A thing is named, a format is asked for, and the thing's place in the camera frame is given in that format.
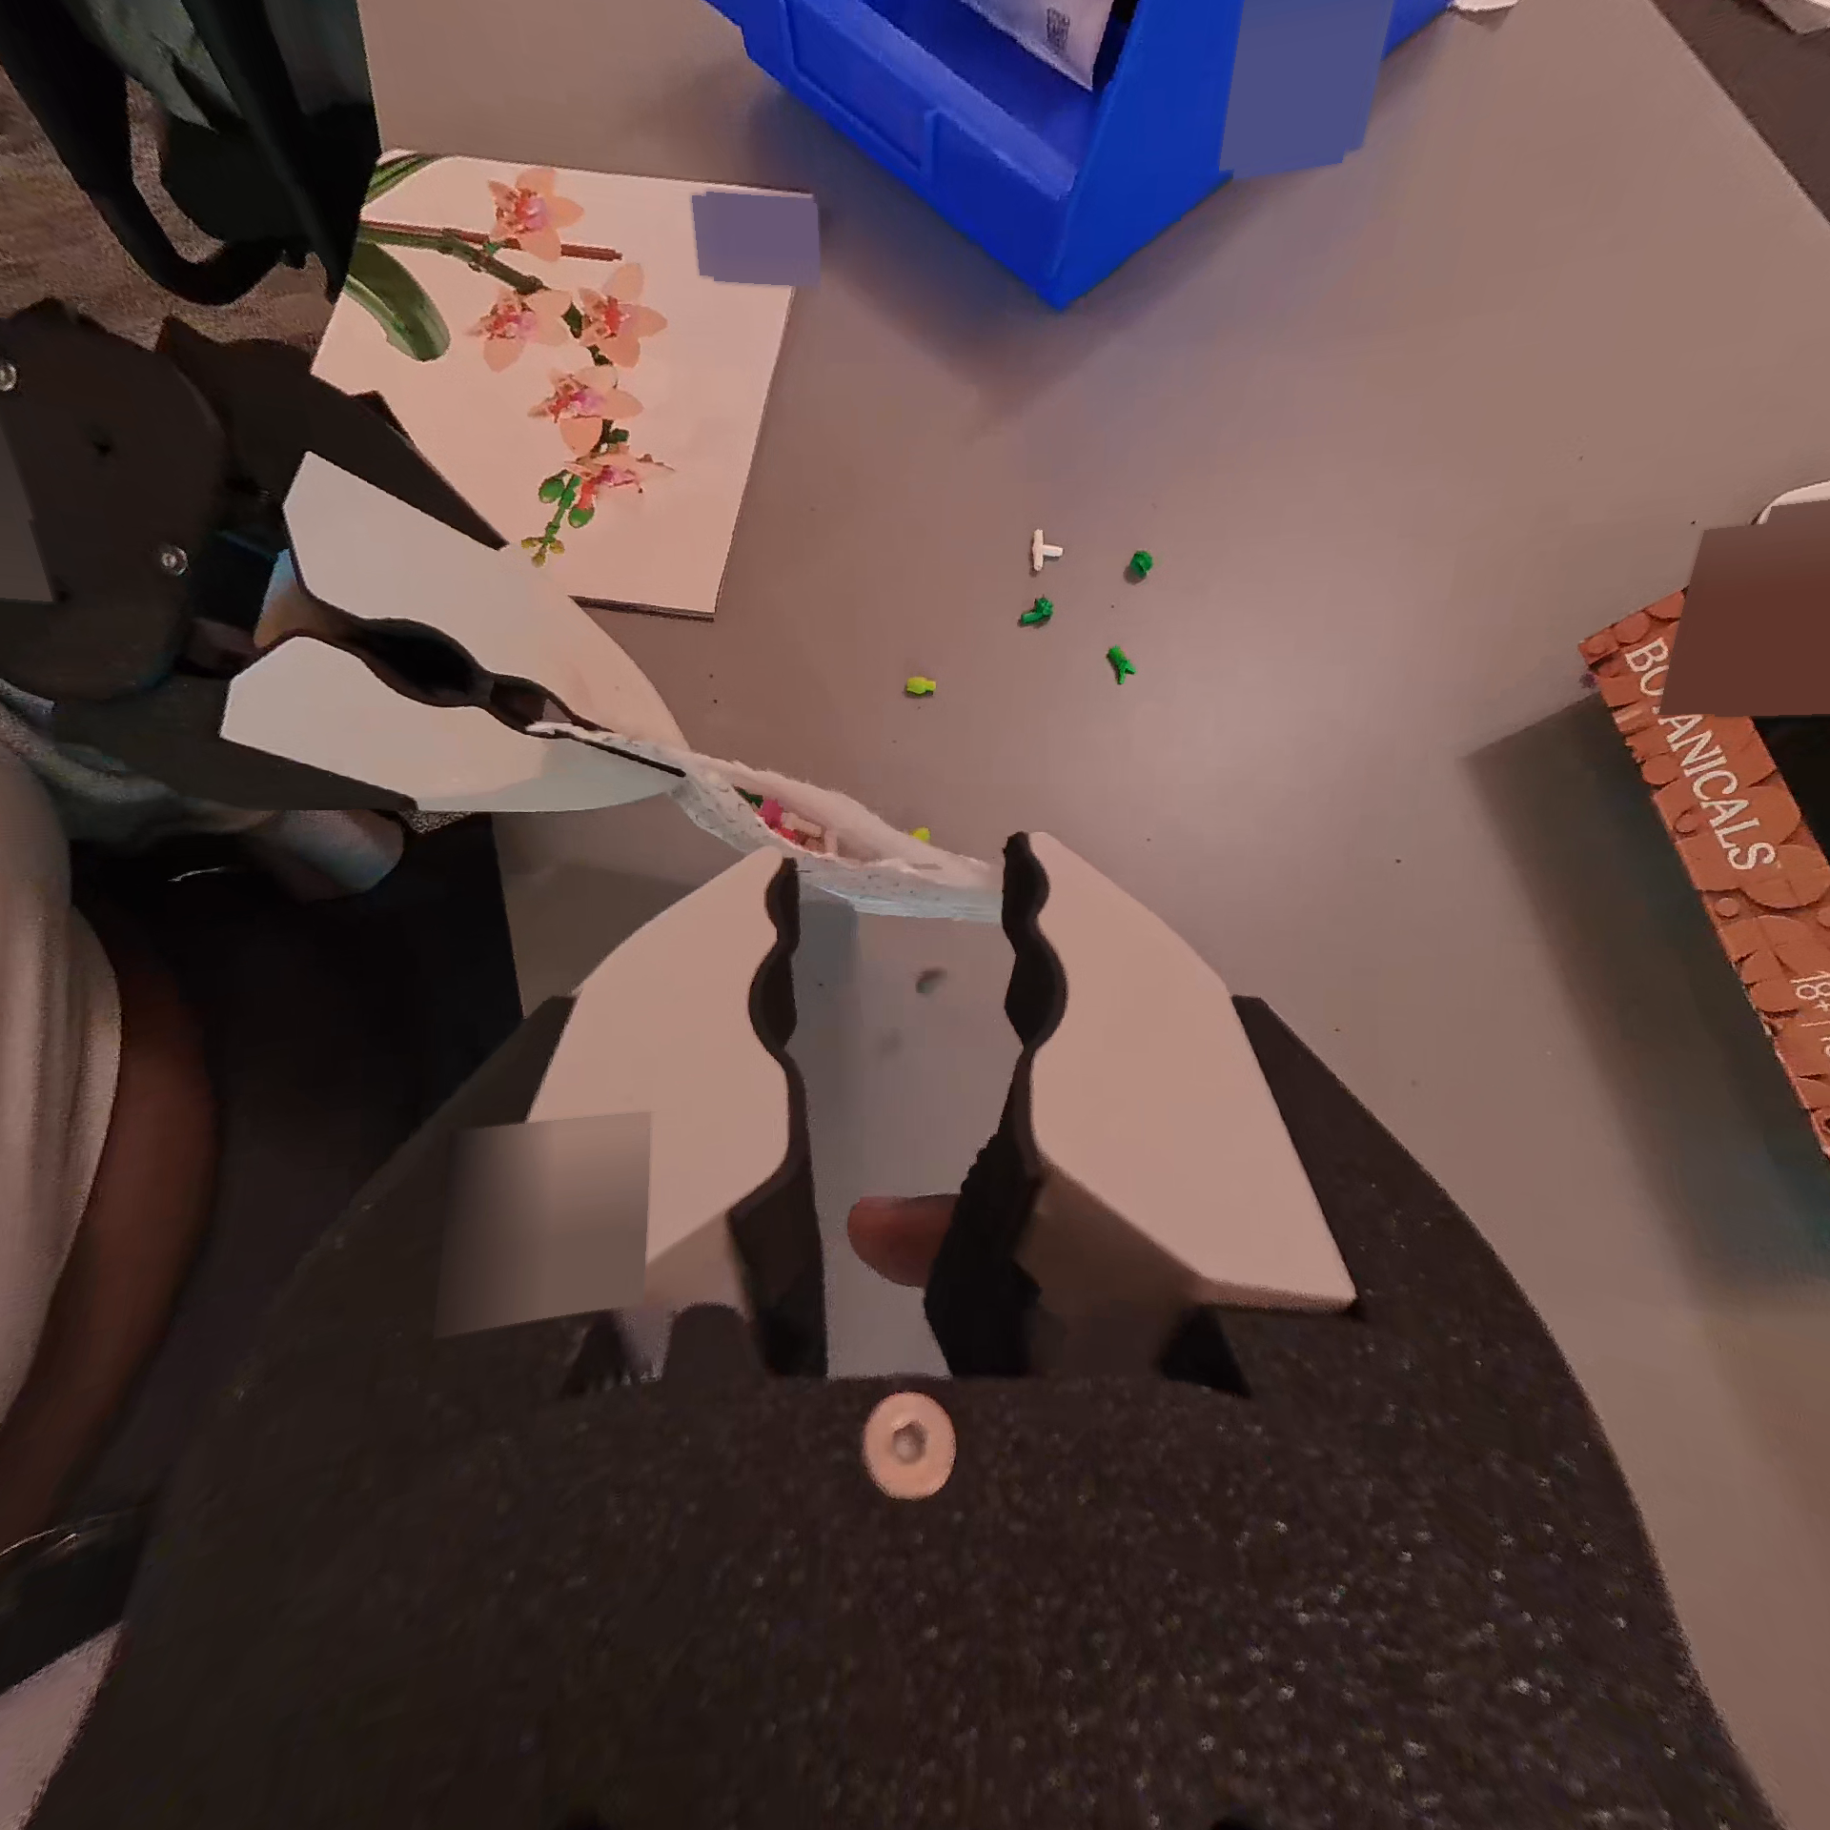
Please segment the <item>blue plastic bin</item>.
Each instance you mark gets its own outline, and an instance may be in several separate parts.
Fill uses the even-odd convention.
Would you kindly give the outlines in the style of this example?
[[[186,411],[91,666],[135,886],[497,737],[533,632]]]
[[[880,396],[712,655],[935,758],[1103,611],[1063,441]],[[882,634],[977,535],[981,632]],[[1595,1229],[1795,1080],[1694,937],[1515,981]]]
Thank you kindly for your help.
[[[745,54],[1063,308],[1233,178],[1360,148],[1446,1],[1139,1],[1097,93],[958,1],[716,1]]]

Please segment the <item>white paper bag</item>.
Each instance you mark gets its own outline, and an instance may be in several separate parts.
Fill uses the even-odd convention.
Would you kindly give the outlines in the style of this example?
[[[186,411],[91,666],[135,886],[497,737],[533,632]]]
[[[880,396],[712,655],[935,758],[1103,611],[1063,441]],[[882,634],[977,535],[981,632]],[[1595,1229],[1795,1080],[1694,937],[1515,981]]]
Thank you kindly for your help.
[[[1116,66],[1135,1],[966,1],[1055,74],[1097,93]]]

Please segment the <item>dark orchid picture box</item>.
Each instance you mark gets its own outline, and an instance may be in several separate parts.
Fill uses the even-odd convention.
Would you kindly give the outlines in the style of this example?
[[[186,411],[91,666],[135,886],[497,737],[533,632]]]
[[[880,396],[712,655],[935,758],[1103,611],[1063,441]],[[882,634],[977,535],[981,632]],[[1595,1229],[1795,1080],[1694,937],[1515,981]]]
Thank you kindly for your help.
[[[1578,651],[1825,1152],[1825,481],[1707,529],[1682,584]]]

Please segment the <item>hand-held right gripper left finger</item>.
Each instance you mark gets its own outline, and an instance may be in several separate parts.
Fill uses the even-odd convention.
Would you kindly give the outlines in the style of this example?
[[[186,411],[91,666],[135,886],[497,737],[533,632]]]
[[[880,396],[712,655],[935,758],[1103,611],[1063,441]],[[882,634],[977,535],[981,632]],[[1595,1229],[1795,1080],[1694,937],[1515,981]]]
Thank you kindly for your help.
[[[579,983],[523,1120],[569,1313],[743,1315],[764,1366],[828,1370],[807,1095],[790,1057],[800,884],[750,853]]]

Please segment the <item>person's left forearm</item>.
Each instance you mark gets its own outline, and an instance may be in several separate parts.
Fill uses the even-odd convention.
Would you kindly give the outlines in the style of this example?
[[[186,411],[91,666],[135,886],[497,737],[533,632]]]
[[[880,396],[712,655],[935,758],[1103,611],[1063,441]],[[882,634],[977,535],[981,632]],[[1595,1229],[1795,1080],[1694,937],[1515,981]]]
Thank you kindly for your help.
[[[54,806],[1,771],[3,1539],[43,1528],[163,1335],[209,1217],[217,1101],[175,977],[75,903]]]

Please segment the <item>white paper bag circle print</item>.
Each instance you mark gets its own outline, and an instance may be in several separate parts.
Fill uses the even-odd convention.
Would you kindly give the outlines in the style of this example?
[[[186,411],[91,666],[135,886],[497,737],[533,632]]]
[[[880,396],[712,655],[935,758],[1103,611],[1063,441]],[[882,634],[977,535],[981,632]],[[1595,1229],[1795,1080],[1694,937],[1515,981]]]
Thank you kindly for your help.
[[[741,853],[792,859],[804,886],[861,912],[983,924],[1000,918],[998,865],[893,827],[842,790],[569,720],[535,720],[525,731],[657,767],[664,794],[697,828]]]

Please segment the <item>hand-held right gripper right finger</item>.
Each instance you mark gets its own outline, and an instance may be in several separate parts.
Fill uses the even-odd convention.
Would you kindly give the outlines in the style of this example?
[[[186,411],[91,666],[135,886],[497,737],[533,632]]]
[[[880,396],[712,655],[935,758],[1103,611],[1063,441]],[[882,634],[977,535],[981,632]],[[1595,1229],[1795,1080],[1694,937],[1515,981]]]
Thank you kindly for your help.
[[[1233,1377],[1221,1313],[1358,1292],[1234,1000],[1051,834],[1002,853],[1017,1059],[926,1271],[954,1377]]]

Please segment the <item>person's right hand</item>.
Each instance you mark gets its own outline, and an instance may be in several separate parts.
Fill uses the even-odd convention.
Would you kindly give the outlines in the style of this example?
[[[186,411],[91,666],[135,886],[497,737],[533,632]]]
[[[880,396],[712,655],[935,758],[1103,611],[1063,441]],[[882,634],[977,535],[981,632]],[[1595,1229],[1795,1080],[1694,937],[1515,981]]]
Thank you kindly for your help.
[[[922,1288],[952,1219],[952,1194],[863,1196],[844,1225],[855,1257],[880,1278]]]

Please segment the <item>grey desk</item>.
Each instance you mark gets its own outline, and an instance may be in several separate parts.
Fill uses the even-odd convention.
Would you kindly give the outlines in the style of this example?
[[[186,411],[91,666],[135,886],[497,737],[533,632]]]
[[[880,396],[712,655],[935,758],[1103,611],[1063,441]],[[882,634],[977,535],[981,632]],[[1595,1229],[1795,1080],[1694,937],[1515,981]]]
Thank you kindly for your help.
[[[714,619],[600,623],[705,750],[1051,832],[1265,998],[1530,1295],[1825,1825],[1825,1168],[1576,651],[1825,478],[1825,222],[1681,35],[1446,14],[1343,163],[1053,312],[706,3],[361,24],[388,146],[815,196]]]

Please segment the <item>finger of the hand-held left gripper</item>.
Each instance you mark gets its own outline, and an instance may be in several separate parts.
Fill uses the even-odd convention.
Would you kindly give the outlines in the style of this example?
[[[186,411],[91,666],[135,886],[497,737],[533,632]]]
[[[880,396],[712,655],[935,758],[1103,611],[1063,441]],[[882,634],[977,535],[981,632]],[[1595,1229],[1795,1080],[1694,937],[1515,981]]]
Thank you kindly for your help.
[[[257,746],[685,746],[655,684],[502,546],[310,451],[255,630]]]
[[[230,680],[220,735],[384,788],[419,811],[594,811],[684,779],[607,743],[531,735],[478,705],[407,697],[356,651],[306,634]]]

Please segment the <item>dark green bag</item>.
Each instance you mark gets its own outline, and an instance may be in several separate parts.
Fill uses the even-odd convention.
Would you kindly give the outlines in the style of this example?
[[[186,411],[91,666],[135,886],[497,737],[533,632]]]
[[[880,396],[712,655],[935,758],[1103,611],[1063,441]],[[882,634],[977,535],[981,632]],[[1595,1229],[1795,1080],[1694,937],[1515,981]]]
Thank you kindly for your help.
[[[127,258],[186,304],[344,285],[379,125],[356,3],[5,1],[3,74]]]

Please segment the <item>orchid picture instruction booklet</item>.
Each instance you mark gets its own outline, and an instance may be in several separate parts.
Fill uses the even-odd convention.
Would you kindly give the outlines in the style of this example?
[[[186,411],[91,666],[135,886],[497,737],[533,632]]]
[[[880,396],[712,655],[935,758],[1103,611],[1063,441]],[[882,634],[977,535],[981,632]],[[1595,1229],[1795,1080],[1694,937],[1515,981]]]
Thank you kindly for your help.
[[[571,598],[710,617],[811,194],[390,148],[312,371]]]

